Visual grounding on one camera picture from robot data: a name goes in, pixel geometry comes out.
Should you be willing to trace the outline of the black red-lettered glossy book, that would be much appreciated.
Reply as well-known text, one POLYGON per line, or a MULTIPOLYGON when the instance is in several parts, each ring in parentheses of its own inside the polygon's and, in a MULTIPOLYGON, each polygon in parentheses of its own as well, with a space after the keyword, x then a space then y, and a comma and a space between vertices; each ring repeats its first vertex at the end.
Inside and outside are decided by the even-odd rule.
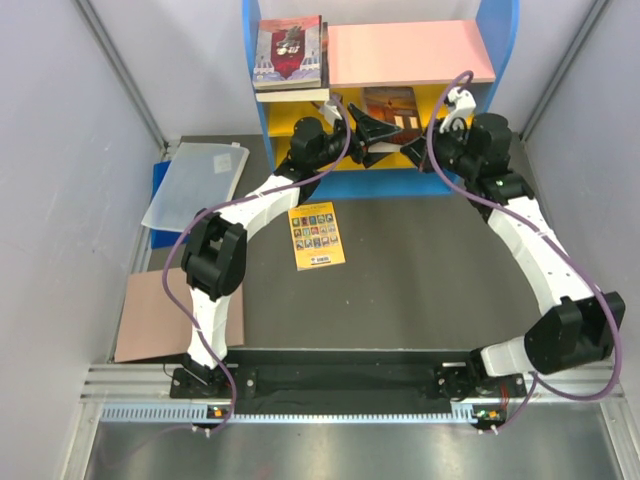
POLYGON ((399 152, 422 133, 422 124, 412 87, 365 87, 362 100, 366 113, 401 129, 396 135, 375 144, 375 153, 399 152))

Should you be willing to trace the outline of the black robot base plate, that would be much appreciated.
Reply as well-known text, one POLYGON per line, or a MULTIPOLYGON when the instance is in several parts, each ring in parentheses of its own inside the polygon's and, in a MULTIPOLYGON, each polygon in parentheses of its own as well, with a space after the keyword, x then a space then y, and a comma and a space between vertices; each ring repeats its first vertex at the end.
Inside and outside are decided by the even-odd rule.
POLYGON ((483 378, 462 350, 233 349, 217 394, 188 381, 181 365, 170 397, 236 401, 236 413, 444 413, 452 403, 500 407, 525 396, 520 374, 483 378))

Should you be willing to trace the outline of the black Storey Treehouse book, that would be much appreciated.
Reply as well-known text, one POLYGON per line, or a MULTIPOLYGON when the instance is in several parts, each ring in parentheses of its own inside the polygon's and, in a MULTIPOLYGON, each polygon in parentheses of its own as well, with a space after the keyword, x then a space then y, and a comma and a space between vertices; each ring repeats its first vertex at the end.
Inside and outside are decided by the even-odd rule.
POLYGON ((297 90, 318 88, 322 85, 322 79, 315 71, 310 74, 295 71, 289 77, 284 77, 278 72, 271 72, 254 76, 252 83, 256 91, 297 90))

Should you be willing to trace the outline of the dark Tale of Two Cities book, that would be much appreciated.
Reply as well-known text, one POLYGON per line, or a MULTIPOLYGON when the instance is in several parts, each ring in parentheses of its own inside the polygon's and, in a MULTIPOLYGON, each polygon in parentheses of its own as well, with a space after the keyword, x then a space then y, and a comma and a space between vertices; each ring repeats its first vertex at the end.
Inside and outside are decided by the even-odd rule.
POLYGON ((328 24, 322 18, 322 85, 297 90, 256 91, 260 102, 325 101, 329 98, 328 24))

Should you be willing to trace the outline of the yellow Shakespeare paperback book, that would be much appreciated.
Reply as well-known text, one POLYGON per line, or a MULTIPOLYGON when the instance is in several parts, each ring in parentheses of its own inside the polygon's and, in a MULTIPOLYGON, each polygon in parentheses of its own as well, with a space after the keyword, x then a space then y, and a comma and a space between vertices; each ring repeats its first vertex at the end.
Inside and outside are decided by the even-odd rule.
POLYGON ((346 262, 332 202, 301 205, 287 214, 298 271, 346 262))

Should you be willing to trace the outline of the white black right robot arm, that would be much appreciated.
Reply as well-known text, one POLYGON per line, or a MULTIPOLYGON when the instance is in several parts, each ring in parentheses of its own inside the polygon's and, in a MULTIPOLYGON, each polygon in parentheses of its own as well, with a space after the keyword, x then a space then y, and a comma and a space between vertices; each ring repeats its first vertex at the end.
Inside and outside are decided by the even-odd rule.
POLYGON ((549 375, 607 358, 617 379, 625 303, 602 292, 560 246, 532 188, 509 166, 511 137, 504 117, 483 113, 451 127, 439 120, 401 149, 416 166, 463 180, 461 193, 507 246, 538 303, 541 317, 524 335, 471 352, 467 384, 487 396, 505 376, 549 375))

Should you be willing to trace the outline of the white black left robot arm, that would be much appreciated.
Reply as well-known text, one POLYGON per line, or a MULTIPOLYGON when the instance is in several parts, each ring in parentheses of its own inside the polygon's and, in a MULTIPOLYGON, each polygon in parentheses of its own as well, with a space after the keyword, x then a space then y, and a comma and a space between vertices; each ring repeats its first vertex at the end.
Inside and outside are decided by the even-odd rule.
POLYGON ((385 142, 400 127, 369 116, 354 104, 344 118, 325 103, 332 120, 326 133, 321 120, 304 117, 294 125, 285 159, 254 192, 224 207, 199 212, 181 260, 192 299, 192 338, 183 362, 188 381, 205 396, 220 394, 230 383, 223 360, 232 294, 246 273, 249 240, 279 215, 304 203, 323 173, 349 156, 370 166, 370 146, 385 142))

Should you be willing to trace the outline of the purple red illustrated book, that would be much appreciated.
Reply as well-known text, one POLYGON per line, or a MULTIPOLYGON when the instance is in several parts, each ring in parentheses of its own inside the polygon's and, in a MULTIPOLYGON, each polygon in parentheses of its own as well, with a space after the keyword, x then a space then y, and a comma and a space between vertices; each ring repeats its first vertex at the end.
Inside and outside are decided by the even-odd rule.
POLYGON ((315 71, 322 79, 322 16, 264 19, 259 22, 252 79, 278 72, 315 71))

